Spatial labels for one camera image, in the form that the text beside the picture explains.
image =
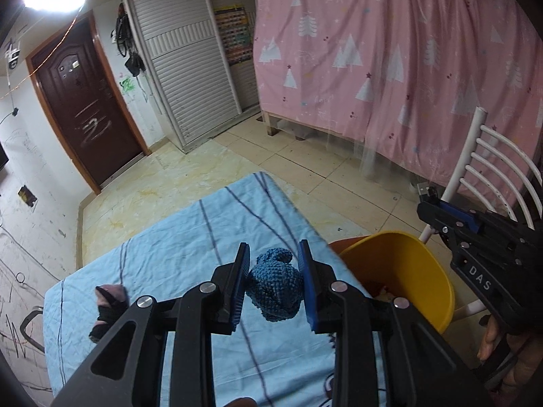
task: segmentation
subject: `human hand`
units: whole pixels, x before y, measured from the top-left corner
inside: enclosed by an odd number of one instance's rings
[[[238,398],[224,407],[259,407],[251,398]]]
[[[491,316],[477,357],[483,362],[486,361],[501,337],[500,326],[496,318]],[[507,344],[509,344],[511,351],[518,356],[518,361],[503,378],[501,393],[515,392],[519,387],[524,386],[543,359],[543,336],[533,331],[526,331],[520,335],[508,334]]]

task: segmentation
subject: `white chair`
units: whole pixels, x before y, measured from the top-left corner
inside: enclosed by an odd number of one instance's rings
[[[536,190],[534,189],[533,185],[530,183],[524,172],[506,155],[504,155],[502,152],[494,148],[491,144],[481,139],[482,133],[489,134],[490,136],[494,137],[494,141],[502,144],[507,145],[512,150],[514,150],[528,165],[529,169],[533,172],[535,179],[537,182],[539,182],[539,185],[542,185],[541,182],[541,172],[538,170],[536,165],[533,163],[533,161],[530,159],[530,157],[524,153],[516,144],[511,142],[509,139],[507,139],[505,136],[501,135],[498,132],[495,132],[494,130],[490,129],[489,127],[484,125],[484,122],[487,118],[487,112],[483,110],[481,107],[477,107],[475,109],[475,114],[473,115],[473,120],[471,122],[470,129],[468,131],[468,136],[466,137],[466,141],[464,143],[464,148],[462,149],[462,153],[460,154],[460,158],[458,159],[458,163],[456,164],[456,167],[454,169],[454,172],[452,173],[451,179],[449,180],[449,183],[447,184],[447,187],[445,188],[445,192],[443,193],[441,200],[445,202],[449,202],[454,193],[458,190],[460,185],[465,186],[477,199],[479,199],[482,204],[484,204],[489,210],[496,211],[495,207],[490,203],[490,201],[483,195],[481,192],[473,186],[471,183],[469,183],[465,178],[465,174],[471,173],[476,178],[478,178],[481,183],[480,186],[486,186],[487,188],[492,191],[492,193],[497,197],[498,202],[501,203],[504,206],[504,209],[506,209],[507,214],[509,217],[514,220],[517,220],[517,216],[511,209],[511,206],[504,198],[503,194],[490,182],[485,176],[483,176],[479,171],[474,169],[470,164],[473,160],[476,160],[483,164],[485,167],[490,169],[493,173],[495,173],[503,182],[507,185],[508,188],[511,189],[513,194],[515,195],[520,208],[522,209],[522,213],[524,214],[524,218],[526,219],[526,223],[528,224],[528,227],[531,229],[534,229],[534,223],[533,218],[530,215],[530,212],[528,210],[528,206],[526,205],[525,200],[523,199],[520,192],[515,187],[514,183],[509,179],[499,168],[497,168],[495,165],[493,165],[491,162],[489,162],[484,156],[476,153],[477,147],[481,147],[485,150],[485,153],[487,154],[487,158],[491,155],[497,157],[498,159],[502,160],[505,164],[507,164],[508,167],[512,169],[512,171],[522,180],[522,183],[526,187],[527,191],[529,192],[531,198],[533,198],[537,212],[539,214],[539,218],[541,218],[541,212],[542,212],[542,205],[541,205],[541,199],[539,198],[538,194],[536,193]],[[426,225],[426,228],[424,229],[423,233],[420,235],[419,240],[423,243],[427,243],[430,237],[433,234],[433,229],[430,227],[430,225]],[[486,308],[484,304],[480,300],[476,300],[472,303],[466,304],[466,306],[463,306],[456,311],[454,311],[453,315],[453,321],[461,318],[466,318],[471,315],[477,314],[481,311],[484,311]]]

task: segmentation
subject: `tiled floor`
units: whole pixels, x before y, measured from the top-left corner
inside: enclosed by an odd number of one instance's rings
[[[379,183],[364,178],[357,159],[339,156],[285,132],[267,136],[253,116],[188,155],[167,144],[109,184],[83,214],[83,263],[94,260],[158,220],[255,171],[268,171],[327,241],[378,231],[416,236],[424,224],[408,178],[387,171]],[[434,236],[428,242],[453,282],[457,306],[476,299],[450,271],[450,252]],[[454,338],[474,356],[474,320],[455,323]]]

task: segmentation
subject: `light blue bedsheet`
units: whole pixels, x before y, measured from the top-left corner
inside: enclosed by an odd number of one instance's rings
[[[250,246],[252,267],[256,257],[272,247],[283,246],[296,255],[301,239],[309,241],[315,260],[332,265],[339,279],[362,289],[264,173],[222,188],[104,254],[45,295],[43,335],[53,393],[94,347],[88,338],[98,316],[94,287],[120,283],[121,269],[130,302],[144,294],[162,301],[209,280],[219,262],[234,261],[242,241]],[[214,335],[212,350],[219,407],[242,396],[254,398],[259,406],[331,405],[325,380],[333,372],[335,351],[327,335],[311,332],[303,304],[295,318],[269,323],[245,298],[236,332]],[[162,406],[168,406],[171,354],[169,341]]]

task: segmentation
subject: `poster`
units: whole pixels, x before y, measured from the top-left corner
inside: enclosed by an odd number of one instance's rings
[[[217,8],[215,19],[228,64],[234,65],[252,59],[252,38],[245,7],[235,5]]]

